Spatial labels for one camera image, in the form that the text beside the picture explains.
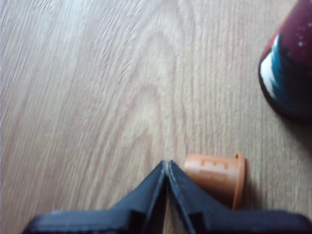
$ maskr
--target black plastic object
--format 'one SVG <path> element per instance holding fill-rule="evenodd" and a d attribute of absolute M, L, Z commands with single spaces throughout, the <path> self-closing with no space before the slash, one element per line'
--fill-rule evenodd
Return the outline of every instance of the black plastic object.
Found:
<path fill-rule="evenodd" d="M 173 161 L 169 187 L 189 234 L 210 233 L 312 233 L 304 216 L 285 211 L 231 211 L 199 188 Z"/>
<path fill-rule="evenodd" d="M 162 161 L 135 190 L 109 210 L 40 215 L 28 224 L 23 234 L 162 233 L 166 181 L 166 162 Z"/>

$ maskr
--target wooden table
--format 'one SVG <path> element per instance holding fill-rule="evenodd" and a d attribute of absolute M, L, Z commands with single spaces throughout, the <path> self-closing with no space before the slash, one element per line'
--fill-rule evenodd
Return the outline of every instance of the wooden table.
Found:
<path fill-rule="evenodd" d="M 293 4 L 3 0 L 2 233 L 109 208 L 160 160 L 190 153 L 243 152 L 245 207 L 312 218 L 312 129 L 282 120 L 257 77 Z"/>

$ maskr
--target wood grain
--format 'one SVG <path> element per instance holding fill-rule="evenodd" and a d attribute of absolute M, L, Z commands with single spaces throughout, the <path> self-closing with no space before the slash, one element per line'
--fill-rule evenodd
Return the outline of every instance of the wood grain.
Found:
<path fill-rule="evenodd" d="M 3 0 L 3 234 L 108 208 L 160 160 L 251 162 L 245 205 L 312 218 L 312 130 L 284 121 L 257 64 L 293 0 Z M 170 214 L 164 233 L 175 233 Z"/>

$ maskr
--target table surface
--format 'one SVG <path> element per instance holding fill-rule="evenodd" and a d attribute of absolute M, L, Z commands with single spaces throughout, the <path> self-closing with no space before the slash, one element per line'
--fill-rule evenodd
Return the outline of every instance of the table surface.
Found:
<path fill-rule="evenodd" d="M 187 154 L 243 152 L 244 207 L 312 218 L 312 129 L 281 119 L 257 77 L 293 4 L 2 1 L 2 233 L 52 210 L 109 208 Z"/>

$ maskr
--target orange plastic cap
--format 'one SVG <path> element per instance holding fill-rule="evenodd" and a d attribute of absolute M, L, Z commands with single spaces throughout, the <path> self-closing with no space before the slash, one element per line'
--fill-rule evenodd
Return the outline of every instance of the orange plastic cap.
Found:
<path fill-rule="evenodd" d="M 249 162 L 236 157 L 188 155 L 184 172 L 202 189 L 220 202 L 236 209 L 240 206 Z"/>

